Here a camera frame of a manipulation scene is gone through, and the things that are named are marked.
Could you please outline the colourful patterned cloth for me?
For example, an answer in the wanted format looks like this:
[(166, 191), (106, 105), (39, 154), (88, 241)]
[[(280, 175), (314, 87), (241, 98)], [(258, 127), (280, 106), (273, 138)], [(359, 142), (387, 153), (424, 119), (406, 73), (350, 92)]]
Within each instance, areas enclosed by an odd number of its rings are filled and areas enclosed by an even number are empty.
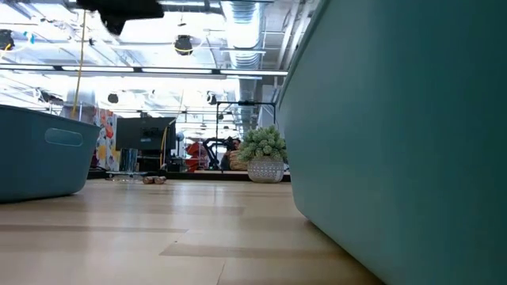
[(117, 115), (107, 109), (95, 108), (93, 123), (100, 128), (92, 166), (108, 171), (120, 168), (120, 152), (116, 149)]

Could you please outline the person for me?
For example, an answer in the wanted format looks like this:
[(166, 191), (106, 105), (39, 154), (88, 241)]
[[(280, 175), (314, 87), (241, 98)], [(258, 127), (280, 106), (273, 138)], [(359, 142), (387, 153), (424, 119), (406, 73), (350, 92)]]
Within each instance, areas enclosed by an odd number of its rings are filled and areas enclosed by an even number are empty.
[(229, 137), (226, 142), (226, 149), (227, 151), (224, 153), (221, 162), (220, 162), (220, 168), (223, 171), (231, 170), (231, 153), (233, 151), (236, 151), (239, 149), (241, 145), (240, 139), (233, 139)]

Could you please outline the black computer monitor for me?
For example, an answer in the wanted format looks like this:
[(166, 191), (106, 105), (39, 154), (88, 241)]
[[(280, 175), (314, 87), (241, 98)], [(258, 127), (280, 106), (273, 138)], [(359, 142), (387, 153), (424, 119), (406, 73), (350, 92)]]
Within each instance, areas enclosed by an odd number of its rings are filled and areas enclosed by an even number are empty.
[(118, 118), (116, 122), (116, 148), (160, 150), (166, 132), (166, 148), (176, 148), (174, 117)]

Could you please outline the chrome cylinder on round base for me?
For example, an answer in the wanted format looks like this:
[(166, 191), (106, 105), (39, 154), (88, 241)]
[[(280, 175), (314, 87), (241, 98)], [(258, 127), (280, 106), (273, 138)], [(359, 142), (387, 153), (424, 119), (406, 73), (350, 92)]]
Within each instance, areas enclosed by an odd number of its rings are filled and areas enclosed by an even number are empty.
[(107, 180), (110, 181), (141, 181), (147, 172), (139, 170), (139, 151), (137, 149), (122, 149), (118, 171), (107, 171)]

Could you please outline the black overhead light bar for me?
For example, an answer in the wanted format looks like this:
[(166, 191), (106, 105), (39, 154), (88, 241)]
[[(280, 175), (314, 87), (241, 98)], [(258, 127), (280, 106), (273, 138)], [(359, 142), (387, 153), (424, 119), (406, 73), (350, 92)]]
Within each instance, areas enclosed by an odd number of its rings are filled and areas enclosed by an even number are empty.
[(35, 64), (0, 64), (0, 70), (33, 72), (41, 74), (65, 74), (68, 76), (122, 76), (122, 77), (285, 77), (285, 70), (220, 70), (204, 68), (167, 68), (139, 66), (52, 66)]

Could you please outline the green succulent in patterned pot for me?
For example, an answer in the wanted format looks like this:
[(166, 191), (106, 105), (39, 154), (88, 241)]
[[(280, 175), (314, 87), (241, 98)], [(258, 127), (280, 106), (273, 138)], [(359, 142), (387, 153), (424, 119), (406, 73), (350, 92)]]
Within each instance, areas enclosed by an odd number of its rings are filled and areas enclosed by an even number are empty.
[(238, 158), (246, 163), (253, 182), (279, 183), (288, 163), (285, 139), (274, 125), (250, 130), (240, 145)]

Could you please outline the blue-teal plastic bin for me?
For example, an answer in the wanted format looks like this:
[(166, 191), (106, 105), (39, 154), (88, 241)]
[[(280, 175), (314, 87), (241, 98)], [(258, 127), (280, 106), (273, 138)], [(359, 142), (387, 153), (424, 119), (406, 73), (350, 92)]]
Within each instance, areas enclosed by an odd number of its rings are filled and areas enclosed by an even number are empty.
[(79, 192), (99, 131), (93, 124), (0, 104), (0, 203)]

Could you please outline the silver ventilation duct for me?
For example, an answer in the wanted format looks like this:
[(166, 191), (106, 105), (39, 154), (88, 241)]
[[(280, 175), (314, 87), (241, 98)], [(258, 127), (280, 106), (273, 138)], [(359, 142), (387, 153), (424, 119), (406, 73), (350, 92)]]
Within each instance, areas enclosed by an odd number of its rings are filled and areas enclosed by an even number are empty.
[[(231, 68), (239, 70), (257, 70), (261, 65), (261, 54), (257, 49), (261, 46), (261, 26), (264, 5), (260, 2), (222, 1), (222, 9), (226, 18), (227, 45), (237, 51), (229, 53)], [(254, 101), (257, 88), (255, 79), (238, 80), (238, 101)], [(255, 109), (240, 107), (239, 119), (244, 132), (254, 129), (257, 119), (252, 119)]]

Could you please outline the green-teal plastic bin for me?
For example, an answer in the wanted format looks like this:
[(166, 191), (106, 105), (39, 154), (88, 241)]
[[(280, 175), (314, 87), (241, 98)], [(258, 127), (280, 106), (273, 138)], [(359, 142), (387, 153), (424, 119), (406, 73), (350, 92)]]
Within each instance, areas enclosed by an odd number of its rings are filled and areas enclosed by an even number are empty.
[(284, 83), (295, 205), (388, 285), (507, 285), (507, 0), (320, 0)]

